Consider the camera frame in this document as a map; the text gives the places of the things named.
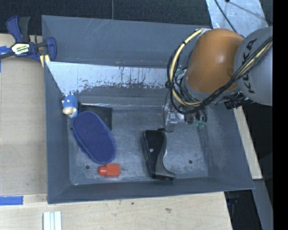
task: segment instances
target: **black cable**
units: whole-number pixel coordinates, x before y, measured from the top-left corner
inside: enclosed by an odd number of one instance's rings
[[[236,29],[235,29],[234,26],[230,23],[229,19],[227,18],[227,16],[225,15],[225,13],[223,12],[223,10],[221,9],[219,3],[218,3],[216,0],[214,0],[214,1],[215,1],[215,3],[216,3],[217,7],[220,9],[221,13],[223,14],[225,20],[228,22],[228,24],[229,24],[230,27],[232,28],[232,30],[233,30],[235,33],[237,33]]]
[[[112,4],[112,15],[111,15],[111,19],[113,20],[113,18],[114,18],[114,0],[111,0],[111,4]]]

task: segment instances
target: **blue sponge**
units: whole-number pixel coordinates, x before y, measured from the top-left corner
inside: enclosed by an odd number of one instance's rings
[[[95,163],[107,164],[115,158],[114,138],[96,113],[91,111],[79,113],[72,126],[78,144]]]

